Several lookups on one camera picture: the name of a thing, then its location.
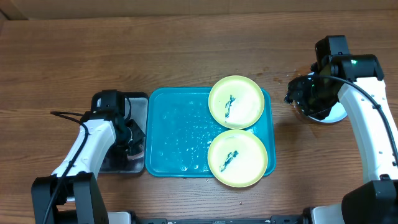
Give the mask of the pink green scrub sponge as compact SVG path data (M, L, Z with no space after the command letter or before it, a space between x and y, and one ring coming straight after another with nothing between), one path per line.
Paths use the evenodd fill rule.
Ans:
M140 153L138 153L138 154L136 154L136 155L128 156L127 159L128 159L129 161L133 161L133 160L140 159L140 158L144 157L144 155L145 155L145 152L144 152L144 151L141 151Z

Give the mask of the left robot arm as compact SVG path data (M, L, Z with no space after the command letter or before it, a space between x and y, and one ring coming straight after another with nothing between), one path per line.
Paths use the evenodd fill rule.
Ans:
M107 211L97 178L144 170L148 107L146 93L103 90L83 114L53 112L80 130L63 162L32 184L36 223L139 223L134 212Z

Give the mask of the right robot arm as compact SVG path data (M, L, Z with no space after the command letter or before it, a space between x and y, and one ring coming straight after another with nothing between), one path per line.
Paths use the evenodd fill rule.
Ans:
M287 85L285 102L317 121L341 104L351 122L364 184L335 205L306 208L307 223L397 223L397 126L386 99L384 72L373 54L353 55L346 37L315 44L311 74Z

